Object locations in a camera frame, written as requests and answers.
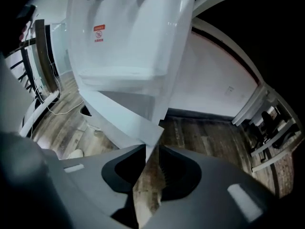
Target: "wall outlet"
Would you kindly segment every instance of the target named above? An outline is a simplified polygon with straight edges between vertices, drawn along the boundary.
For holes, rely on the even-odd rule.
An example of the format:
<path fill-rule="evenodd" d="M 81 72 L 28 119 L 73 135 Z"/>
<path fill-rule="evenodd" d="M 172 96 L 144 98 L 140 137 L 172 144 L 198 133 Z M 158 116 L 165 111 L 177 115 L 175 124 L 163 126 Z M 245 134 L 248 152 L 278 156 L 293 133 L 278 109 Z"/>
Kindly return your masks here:
<path fill-rule="evenodd" d="M 228 89 L 225 91 L 224 95 L 225 96 L 230 96 L 233 91 L 234 91 L 234 88 L 229 86 Z"/>

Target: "red prohibition sign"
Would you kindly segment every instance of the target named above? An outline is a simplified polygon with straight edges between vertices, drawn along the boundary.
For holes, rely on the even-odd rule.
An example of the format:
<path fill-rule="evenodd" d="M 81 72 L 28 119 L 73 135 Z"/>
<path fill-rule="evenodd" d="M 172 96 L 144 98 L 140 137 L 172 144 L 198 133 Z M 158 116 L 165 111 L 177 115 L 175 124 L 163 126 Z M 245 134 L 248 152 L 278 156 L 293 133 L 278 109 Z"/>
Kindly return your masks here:
<path fill-rule="evenodd" d="M 97 31 L 95 36 L 96 36 L 96 38 L 101 38 L 102 37 L 102 32 L 101 31 Z"/>

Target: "wooden floor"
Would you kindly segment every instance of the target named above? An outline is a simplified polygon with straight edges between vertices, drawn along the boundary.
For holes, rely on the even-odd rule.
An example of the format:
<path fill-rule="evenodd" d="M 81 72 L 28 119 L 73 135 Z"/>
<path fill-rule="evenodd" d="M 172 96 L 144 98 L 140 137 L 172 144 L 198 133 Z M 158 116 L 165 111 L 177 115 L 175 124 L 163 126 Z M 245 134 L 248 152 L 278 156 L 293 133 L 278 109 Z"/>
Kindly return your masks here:
<path fill-rule="evenodd" d="M 77 91 L 74 78 L 61 80 L 60 100 L 51 108 L 54 113 L 65 113 L 82 100 Z M 79 114 L 80 107 L 67 114 L 54 115 L 48 112 L 33 132 L 33 140 L 42 148 L 52 149 L 59 159 L 65 159 L 75 149 L 83 150 L 85 156 L 101 154 L 117 149 L 99 131 L 87 126 Z M 278 190 L 281 167 L 267 167 L 256 173 L 251 166 L 260 164 L 260 157 L 251 158 L 248 150 L 254 146 L 255 139 L 244 129 L 230 122 L 210 121 L 167 116 L 160 122 L 164 128 L 160 144 L 185 148 L 208 156 L 229 161 L 253 176 L 273 193 Z M 292 178 L 281 184 L 292 188 Z M 134 202 L 140 227 L 159 207 L 159 197 L 164 187 L 164 178 L 158 165 L 158 148 L 153 152 L 137 184 L 133 188 Z"/>

